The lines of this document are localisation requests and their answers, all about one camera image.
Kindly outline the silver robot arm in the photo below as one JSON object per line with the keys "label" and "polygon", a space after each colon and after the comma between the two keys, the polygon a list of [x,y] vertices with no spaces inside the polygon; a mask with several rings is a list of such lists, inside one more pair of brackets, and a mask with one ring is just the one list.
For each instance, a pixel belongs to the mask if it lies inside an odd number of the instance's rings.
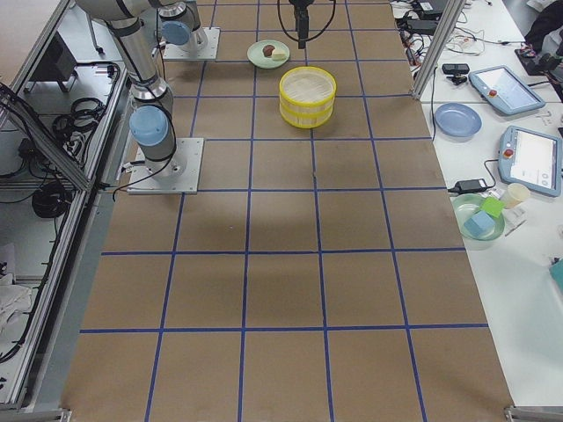
{"label": "silver robot arm", "polygon": [[[278,20],[286,36],[297,43],[299,49],[305,49],[310,40],[308,7],[313,1],[290,1],[294,9],[296,37],[291,37],[282,22],[281,2],[277,2]],[[158,11],[162,23],[160,34],[168,44],[175,45],[188,52],[195,52],[207,46],[208,38],[201,28],[201,19],[196,1],[178,1],[164,6]]]}
{"label": "silver robot arm", "polygon": [[207,44],[195,1],[79,1],[91,18],[103,22],[124,61],[131,80],[134,111],[129,130],[153,178],[171,178],[185,171],[172,124],[172,90],[159,74],[143,35],[141,15],[155,10],[165,40],[192,53]]}

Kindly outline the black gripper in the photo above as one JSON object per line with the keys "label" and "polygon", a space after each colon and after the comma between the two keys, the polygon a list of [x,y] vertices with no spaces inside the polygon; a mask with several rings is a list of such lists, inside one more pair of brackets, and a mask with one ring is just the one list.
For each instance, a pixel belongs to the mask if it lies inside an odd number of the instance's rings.
{"label": "black gripper", "polygon": [[298,48],[305,49],[309,39],[310,19],[308,8],[314,3],[313,0],[289,0],[293,6],[295,30],[298,41]]}

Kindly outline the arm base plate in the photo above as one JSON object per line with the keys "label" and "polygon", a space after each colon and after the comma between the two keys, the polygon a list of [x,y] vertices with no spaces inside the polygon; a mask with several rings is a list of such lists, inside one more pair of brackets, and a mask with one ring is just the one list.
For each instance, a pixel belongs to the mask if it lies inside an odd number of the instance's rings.
{"label": "arm base plate", "polygon": [[130,173],[127,192],[131,194],[196,194],[201,174],[204,150],[203,138],[178,138],[177,150],[171,162],[156,176],[165,164],[144,161],[144,154],[137,148],[135,160],[143,161]]}
{"label": "arm base plate", "polygon": [[171,39],[165,39],[164,60],[167,62],[205,62],[217,57],[220,29],[200,27],[190,32],[180,29]]}

